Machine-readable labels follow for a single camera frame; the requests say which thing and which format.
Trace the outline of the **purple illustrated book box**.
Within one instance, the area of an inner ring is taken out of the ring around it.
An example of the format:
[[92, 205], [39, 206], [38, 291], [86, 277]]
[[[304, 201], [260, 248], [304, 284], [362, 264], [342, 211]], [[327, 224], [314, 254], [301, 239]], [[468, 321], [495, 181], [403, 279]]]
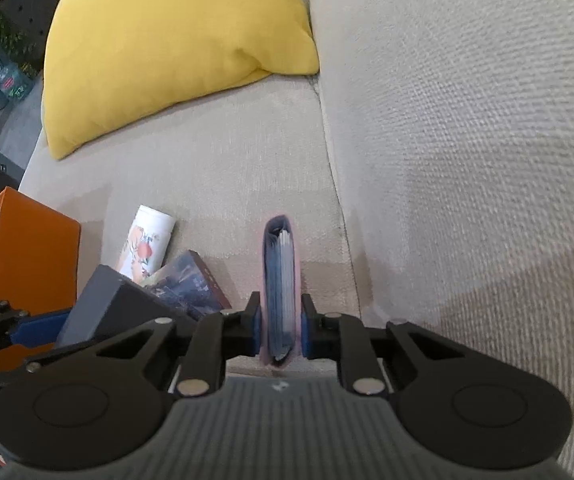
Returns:
[[195, 321], [232, 307], [207, 264], [193, 250], [162, 266], [140, 286], [168, 308]]

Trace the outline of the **pink cover notebook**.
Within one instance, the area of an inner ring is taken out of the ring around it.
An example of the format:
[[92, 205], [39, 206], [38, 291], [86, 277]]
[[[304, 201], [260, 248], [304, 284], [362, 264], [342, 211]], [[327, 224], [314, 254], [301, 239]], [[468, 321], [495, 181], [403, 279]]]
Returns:
[[295, 232], [285, 214], [262, 235], [262, 342], [266, 364], [280, 367], [301, 351], [301, 273]]

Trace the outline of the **white hand cream tube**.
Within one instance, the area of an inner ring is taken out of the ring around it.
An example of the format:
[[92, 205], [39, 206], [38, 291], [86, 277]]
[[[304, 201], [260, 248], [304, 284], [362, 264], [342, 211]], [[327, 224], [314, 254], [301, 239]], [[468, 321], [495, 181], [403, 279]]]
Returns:
[[139, 284], [157, 272], [171, 240], [176, 220], [159, 210], [140, 205], [130, 225], [116, 270]]

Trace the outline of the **orange storage box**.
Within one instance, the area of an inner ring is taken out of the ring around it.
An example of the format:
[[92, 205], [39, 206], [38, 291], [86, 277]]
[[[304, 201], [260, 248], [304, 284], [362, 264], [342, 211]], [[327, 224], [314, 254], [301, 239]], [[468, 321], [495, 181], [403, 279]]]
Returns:
[[[76, 300], [81, 224], [14, 190], [0, 192], [0, 301], [37, 315]], [[0, 350], [0, 372], [52, 344]]]

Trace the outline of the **beige fabric sofa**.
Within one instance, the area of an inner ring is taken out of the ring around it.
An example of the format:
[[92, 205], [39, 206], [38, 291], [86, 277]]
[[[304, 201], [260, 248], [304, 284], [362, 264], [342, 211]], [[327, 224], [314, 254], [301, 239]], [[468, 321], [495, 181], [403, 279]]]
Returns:
[[[574, 0], [307, 0], [321, 69], [176, 105], [22, 192], [78, 220], [78, 278], [115, 264], [137, 209], [242, 307], [265, 222], [302, 288], [368, 326], [411, 321], [539, 375], [574, 411]], [[560, 454], [574, 476], [574, 426]]]

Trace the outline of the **water jug bottle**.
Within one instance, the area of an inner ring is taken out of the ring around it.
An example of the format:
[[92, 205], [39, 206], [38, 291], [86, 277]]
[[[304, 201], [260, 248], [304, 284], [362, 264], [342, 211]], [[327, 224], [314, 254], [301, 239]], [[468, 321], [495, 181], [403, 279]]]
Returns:
[[14, 63], [0, 62], [0, 92], [9, 101], [20, 102], [32, 90], [33, 82]]

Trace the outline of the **yellow cushion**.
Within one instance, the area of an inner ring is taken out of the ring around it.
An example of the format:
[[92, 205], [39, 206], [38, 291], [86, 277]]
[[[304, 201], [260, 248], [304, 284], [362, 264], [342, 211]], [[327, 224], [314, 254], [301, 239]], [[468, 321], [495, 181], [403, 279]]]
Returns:
[[174, 104], [318, 69], [303, 0], [60, 0], [43, 129], [62, 159]]

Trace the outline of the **dark grey cabinet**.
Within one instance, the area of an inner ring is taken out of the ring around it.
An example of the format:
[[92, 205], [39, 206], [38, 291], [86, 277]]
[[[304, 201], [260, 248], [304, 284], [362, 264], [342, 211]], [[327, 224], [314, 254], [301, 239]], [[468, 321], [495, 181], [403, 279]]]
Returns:
[[18, 32], [23, 32], [33, 47], [33, 54], [42, 58], [50, 24], [59, 0], [0, 0], [0, 12]]

